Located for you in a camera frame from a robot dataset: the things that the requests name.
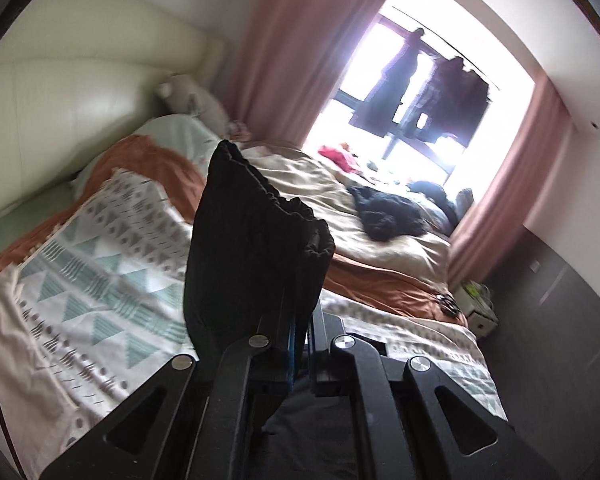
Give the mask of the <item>pink curtain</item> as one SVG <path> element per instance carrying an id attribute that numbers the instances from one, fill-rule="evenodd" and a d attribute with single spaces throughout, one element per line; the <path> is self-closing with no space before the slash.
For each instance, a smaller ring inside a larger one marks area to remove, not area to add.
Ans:
<path id="1" fill-rule="evenodd" d="M 227 108 L 252 140 L 300 148 L 386 0 L 259 0 Z"/>
<path id="2" fill-rule="evenodd" d="M 550 176 L 572 120 L 547 75 L 535 81 L 527 113 L 486 194 L 451 237 L 449 288 L 480 282 L 512 248 Z"/>

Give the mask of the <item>beige duvet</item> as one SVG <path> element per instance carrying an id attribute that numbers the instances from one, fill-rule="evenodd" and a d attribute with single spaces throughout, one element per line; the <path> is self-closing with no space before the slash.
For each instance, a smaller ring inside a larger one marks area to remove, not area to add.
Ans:
<path id="1" fill-rule="evenodd" d="M 298 197 L 328 223 L 336 253 L 375 268 L 393 270 L 448 288 L 450 243 L 426 233 L 374 242 L 363 230 L 347 186 L 352 179 L 331 162 L 288 146 L 247 143 L 242 154 L 287 198 Z"/>

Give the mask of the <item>rust orange sheet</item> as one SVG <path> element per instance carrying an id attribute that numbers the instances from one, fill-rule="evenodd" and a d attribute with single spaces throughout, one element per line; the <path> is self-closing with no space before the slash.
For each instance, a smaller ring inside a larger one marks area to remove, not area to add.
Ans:
<path id="1" fill-rule="evenodd" d="M 0 272 L 10 264 L 19 264 L 38 249 L 66 223 L 79 206 L 95 194 L 114 170 L 126 169 L 160 183 L 171 204 L 187 222 L 194 220 L 204 177 L 184 156 L 160 148 L 147 136 L 132 134 L 102 154 L 83 194 L 71 205 L 60 206 L 56 214 L 35 222 L 32 228 L 0 252 Z M 463 313 L 453 313 L 437 298 L 434 286 L 427 285 L 413 271 L 396 271 L 384 264 L 368 264 L 360 257 L 336 256 L 328 269 L 324 287 L 330 292 L 366 304 L 371 308 L 411 318 L 429 318 L 466 327 Z"/>

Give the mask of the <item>cream leather headboard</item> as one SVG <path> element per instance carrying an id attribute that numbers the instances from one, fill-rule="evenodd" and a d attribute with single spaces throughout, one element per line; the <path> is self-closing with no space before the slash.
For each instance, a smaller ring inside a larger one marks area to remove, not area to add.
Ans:
<path id="1" fill-rule="evenodd" d="M 0 41 L 0 213 L 155 115 L 167 76 L 211 87 L 226 50 L 147 0 L 32 0 Z"/>

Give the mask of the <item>red cloth by window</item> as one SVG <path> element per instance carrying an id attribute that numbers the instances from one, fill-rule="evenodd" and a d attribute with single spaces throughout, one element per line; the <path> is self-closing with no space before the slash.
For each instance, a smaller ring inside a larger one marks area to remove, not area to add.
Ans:
<path id="1" fill-rule="evenodd" d="M 340 146 L 340 148 L 334 148 L 333 146 L 322 145 L 318 149 L 317 153 L 329 159 L 339 169 L 346 172 L 347 174 L 361 173 L 361 168 L 360 166 L 358 166 L 358 162 L 342 146 Z"/>

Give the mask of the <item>green fitted sheet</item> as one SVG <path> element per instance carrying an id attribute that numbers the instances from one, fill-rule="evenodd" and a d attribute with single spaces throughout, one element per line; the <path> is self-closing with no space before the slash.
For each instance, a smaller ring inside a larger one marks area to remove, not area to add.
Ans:
<path id="1" fill-rule="evenodd" d="M 73 188 L 73 182 L 65 180 L 0 212 L 0 253 L 39 226 L 57 220 L 76 201 Z"/>

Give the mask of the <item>grey clothes by window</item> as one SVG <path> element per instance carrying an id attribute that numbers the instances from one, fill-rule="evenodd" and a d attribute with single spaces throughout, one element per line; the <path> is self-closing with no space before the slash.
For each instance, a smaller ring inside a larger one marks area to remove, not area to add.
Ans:
<path id="1" fill-rule="evenodd" d="M 451 235 L 474 204 L 471 188 L 463 188 L 457 193 L 455 200 L 450 200 L 444 188 L 434 182 L 416 181 L 407 185 L 412 193 L 420 193 L 444 214 L 439 231 Z"/>

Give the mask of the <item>hanging dark jacket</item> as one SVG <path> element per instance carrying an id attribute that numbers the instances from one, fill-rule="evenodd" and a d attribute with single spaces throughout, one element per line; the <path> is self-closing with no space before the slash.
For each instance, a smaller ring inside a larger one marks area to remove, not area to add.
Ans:
<path id="1" fill-rule="evenodd" d="M 452 136 L 467 148 L 490 103 L 489 85 L 464 58 L 440 61 L 400 123 L 401 136 L 434 143 Z"/>

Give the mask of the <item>pink left curtain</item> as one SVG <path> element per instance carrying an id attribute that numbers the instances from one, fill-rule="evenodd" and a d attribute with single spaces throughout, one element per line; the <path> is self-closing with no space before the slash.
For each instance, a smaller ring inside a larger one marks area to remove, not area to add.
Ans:
<path id="1" fill-rule="evenodd" d="M 300 148 L 386 0 L 259 0 L 227 108 L 252 140 Z"/>

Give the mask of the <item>patterned white teal blanket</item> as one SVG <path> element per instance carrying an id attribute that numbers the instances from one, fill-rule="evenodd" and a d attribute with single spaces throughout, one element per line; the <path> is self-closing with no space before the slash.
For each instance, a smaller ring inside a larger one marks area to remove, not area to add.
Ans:
<path id="1" fill-rule="evenodd" d="M 117 169 L 22 263 L 0 272 L 0 449 L 36 479 L 172 356 L 192 238 L 163 186 Z M 464 326 L 377 310 L 324 288 L 326 311 L 405 360 L 426 356 L 504 415 Z"/>

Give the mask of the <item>white plush toy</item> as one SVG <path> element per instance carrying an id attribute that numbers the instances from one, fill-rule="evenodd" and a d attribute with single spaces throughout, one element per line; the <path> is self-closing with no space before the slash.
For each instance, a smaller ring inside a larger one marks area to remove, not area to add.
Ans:
<path id="1" fill-rule="evenodd" d="M 199 119 L 217 136 L 225 136 L 230 118 L 221 102 L 189 74 L 166 78 L 156 88 L 156 95 L 173 114 Z"/>

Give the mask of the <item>white box on floor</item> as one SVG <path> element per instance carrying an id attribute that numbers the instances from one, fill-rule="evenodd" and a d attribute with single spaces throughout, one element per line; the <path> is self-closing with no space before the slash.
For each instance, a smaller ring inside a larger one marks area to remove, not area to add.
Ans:
<path id="1" fill-rule="evenodd" d="M 468 281 L 453 292 L 455 301 L 467 318 L 469 329 L 477 338 L 483 338 L 498 327 L 498 317 L 486 285 Z"/>

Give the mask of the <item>pale green pillow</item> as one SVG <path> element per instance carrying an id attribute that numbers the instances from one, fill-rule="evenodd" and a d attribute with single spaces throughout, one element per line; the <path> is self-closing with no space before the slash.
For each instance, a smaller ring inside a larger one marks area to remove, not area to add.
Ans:
<path id="1" fill-rule="evenodd" d="M 73 180 L 74 198 L 91 193 L 112 172 L 124 169 L 159 182 L 165 190 L 175 183 L 193 182 L 196 191 L 207 181 L 209 162 L 220 138 L 199 119 L 172 114 L 145 122 L 132 134 L 92 159 Z"/>

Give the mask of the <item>black button shirt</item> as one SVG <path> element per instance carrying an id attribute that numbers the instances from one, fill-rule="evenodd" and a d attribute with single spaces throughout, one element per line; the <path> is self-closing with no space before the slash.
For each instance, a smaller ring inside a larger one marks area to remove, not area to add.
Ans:
<path id="1" fill-rule="evenodd" d="M 292 341 L 300 356 L 334 252 L 324 220 L 221 141 L 185 273 L 184 318 L 200 362 L 215 366 L 231 344 L 255 334 Z"/>

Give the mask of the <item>hanging dark dress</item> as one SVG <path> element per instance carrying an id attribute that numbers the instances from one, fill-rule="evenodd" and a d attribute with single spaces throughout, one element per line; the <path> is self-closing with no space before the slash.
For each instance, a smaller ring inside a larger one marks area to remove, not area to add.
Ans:
<path id="1" fill-rule="evenodd" d="M 383 138 L 390 130 L 393 117 L 417 70 L 422 36 L 419 27 L 410 33 L 400 53 L 382 71 L 380 81 L 356 108 L 349 124 Z"/>

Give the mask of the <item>pink right curtain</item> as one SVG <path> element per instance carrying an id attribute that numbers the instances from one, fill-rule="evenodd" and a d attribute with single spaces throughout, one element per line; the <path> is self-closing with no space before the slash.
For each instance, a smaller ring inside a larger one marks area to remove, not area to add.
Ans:
<path id="1" fill-rule="evenodd" d="M 572 120 L 547 75 L 535 81 L 527 113 L 486 194 L 451 237 L 449 288 L 480 282 L 512 248 L 550 176 Z"/>

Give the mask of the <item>dark crumpled garment on bed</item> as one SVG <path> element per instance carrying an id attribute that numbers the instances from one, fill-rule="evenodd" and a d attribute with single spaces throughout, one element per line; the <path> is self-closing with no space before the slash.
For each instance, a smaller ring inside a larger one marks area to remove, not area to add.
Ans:
<path id="1" fill-rule="evenodd" d="M 366 235 L 375 242 L 388 242 L 399 236 L 427 233 L 422 211 L 408 198 L 363 185 L 347 188 Z"/>

